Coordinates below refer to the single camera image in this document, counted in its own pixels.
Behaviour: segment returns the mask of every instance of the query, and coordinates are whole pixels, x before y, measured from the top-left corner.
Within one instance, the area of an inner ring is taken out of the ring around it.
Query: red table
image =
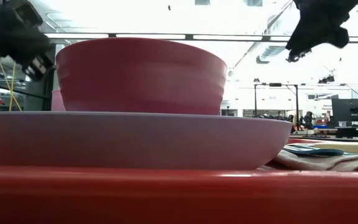
[[[358,223],[358,173],[0,167],[0,223]]]

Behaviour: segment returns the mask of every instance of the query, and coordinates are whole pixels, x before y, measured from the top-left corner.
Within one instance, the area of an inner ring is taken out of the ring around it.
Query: bowl
[[[292,124],[228,116],[0,112],[0,166],[252,170]]]
[[[205,50],[144,38],[82,41],[56,64],[67,111],[216,115],[227,69]]]
[[[60,90],[52,90],[52,111],[66,111]]]

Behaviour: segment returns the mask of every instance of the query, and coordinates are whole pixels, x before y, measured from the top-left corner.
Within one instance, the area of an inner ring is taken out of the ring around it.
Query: computer monitor
[[[332,99],[335,121],[358,121],[358,99]]]

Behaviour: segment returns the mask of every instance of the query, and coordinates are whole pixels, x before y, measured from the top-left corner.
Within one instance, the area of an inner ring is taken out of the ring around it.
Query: red bowl
[[[67,111],[216,115],[227,69],[205,50],[143,38],[83,41],[56,64]]]

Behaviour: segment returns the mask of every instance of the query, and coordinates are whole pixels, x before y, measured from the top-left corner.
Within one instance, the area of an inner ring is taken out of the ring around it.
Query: pink plate
[[[0,113],[0,165],[251,170],[291,123],[190,114]]]

